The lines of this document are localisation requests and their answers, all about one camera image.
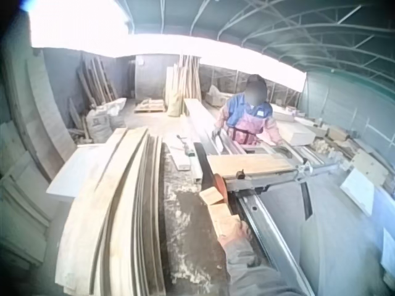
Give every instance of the blue vest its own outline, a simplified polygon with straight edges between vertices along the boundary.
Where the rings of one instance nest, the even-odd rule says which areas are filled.
[[[267,118],[273,115],[273,108],[268,102],[264,102],[254,108],[245,101],[244,93],[236,94],[227,102],[229,118],[227,120],[227,126],[234,128],[243,117],[244,111],[257,118]]]

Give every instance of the metal roof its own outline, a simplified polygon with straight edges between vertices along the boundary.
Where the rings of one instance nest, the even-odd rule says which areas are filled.
[[[131,33],[205,37],[262,52],[303,71],[334,68],[390,87],[395,82],[393,12],[378,1],[117,2],[130,18]]]

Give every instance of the sleeve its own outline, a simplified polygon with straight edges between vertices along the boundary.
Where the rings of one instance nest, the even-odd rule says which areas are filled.
[[[215,126],[223,128],[223,125],[228,120],[229,116],[233,113],[236,96],[228,99],[227,103],[220,109],[220,115],[218,116]]]
[[[261,266],[247,239],[229,242],[224,250],[230,275],[230,295],[304,296],[299,290],[287,286],[278,271]]]
[[[273,116],[269,116],[268,118],[266,118],[265,130],[270,136],[272,142],[274,142],[275,144],[279,144],[283,140],[282,137],[280,136],[280,132],[278,131],[276,120],[273,118]]]

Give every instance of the person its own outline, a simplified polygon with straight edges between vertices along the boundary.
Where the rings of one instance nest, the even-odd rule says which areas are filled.
[[[305,296],[300,290],[287,286],[278,271],[260,265],[249,243],[250,238],[251,233],[244,221],[235,223],[229,235],[218,238],[227,256],[229,295]]]
[[[234,95],[221,108],[213,138],[224,128],[229,137],[239,144],[256,145],[260,142],[256,135],[265,129],[270,140],[281,146],[284,142],[273,118],[272,106],[266,99],[265,80],[259,75],[250,75],[245,92]]]

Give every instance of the gloved hand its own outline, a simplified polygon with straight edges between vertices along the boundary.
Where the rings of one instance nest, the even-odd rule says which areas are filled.
[[[216,136],[219,136],[221,133],[221,128],[215,127],[214,130],[212,131],[212,137],[215,138]]]
[[[220,245],[224,248],[227,244],[233,241],[237,241],[238,239],[247,239],[251,240],[251,230],[248,227],[248,224],[244,221],[236,221],[233,225],[233,229],[231,233],[227,236],[220,236],[218,241]]]

